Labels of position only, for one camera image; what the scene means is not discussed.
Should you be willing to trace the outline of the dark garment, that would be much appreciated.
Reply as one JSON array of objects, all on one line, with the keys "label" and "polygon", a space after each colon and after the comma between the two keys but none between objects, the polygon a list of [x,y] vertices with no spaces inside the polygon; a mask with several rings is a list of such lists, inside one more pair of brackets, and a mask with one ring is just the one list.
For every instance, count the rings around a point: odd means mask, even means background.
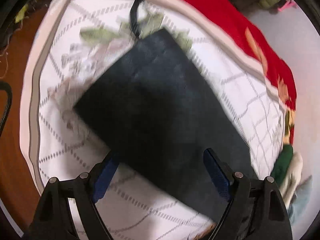
[{"label": "dark garment", "polygon": [[213,221],[227,202],[205,168],[204,150],[211,148],[234,171],[256,176],[248,146],[165,29],[137,41],[74,110],[120,162]]}]

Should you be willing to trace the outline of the cream folded sweater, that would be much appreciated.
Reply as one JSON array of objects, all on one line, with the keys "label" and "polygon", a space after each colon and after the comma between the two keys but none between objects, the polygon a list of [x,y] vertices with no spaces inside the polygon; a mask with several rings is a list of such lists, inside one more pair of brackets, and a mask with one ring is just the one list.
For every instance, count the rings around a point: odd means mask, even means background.
[{"label": "cream folded sweater", "polygon": [[300,153],[295,152],[290,161],[285,178],[279,187],[286,209],[289,209],[292,197],[297,186],[300,183],[303,169],[303,157]]}]

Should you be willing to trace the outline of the light blue folded garment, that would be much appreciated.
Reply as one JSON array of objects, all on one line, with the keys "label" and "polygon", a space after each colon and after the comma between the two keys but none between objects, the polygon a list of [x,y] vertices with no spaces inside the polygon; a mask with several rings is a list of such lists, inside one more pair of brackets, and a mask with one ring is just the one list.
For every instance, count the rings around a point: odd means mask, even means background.
[{"label": "light blue folded garment", "polygon": [[312,175],[304,180],[295,190],[287,210],[290,224],[295,224],[309,203],[312,191]]}]

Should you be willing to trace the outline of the green folded sweater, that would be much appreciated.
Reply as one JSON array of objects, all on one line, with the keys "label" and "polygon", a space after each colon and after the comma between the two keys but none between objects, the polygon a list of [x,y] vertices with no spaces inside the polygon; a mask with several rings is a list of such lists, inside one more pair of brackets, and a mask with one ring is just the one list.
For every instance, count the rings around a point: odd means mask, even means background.
[{"label": "green folded sweater", "polygon": [[291,144],[285,144],[282,151],[278,155],[276,162],[274,163],[271,176],[278,186],[282,184],[285,179],[287,169],[289,168],[290,162],[293,158],[293,147]]}]

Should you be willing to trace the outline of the white patterned bed sheet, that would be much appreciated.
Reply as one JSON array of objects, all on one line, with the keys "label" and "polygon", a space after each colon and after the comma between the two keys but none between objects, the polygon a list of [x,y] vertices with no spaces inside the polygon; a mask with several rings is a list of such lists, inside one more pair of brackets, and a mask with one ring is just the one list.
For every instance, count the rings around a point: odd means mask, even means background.
[{"label": "white patterned bed sheet", "polygon": [[[81,94],[133,44],[134,0],[53,0],[31,48],[20,106],[20,148],[34,184],[73,179],[102,161],[108,147],[76,116]],[[235,35],[186,0],[145,0],[139,19],[148,31],[166,28],[208,81],[249,148],[258,178],[270,175],[282,147],[287,107],[272,69],[282,61],[260,56],[265,38],[242,14],[227,17]]]}]

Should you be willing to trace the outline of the red floral blanket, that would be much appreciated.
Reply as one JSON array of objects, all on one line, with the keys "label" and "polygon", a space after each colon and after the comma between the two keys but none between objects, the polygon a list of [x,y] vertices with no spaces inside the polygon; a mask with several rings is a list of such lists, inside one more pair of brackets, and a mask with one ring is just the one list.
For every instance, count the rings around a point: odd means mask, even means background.
[{"label": "red floral blanket", "polygon": [[156,0],[176,9],[217,36],[257,72],[285,111],[296,109],[296,86],[289,66],[273,51],[261,31],[228,0]]}]

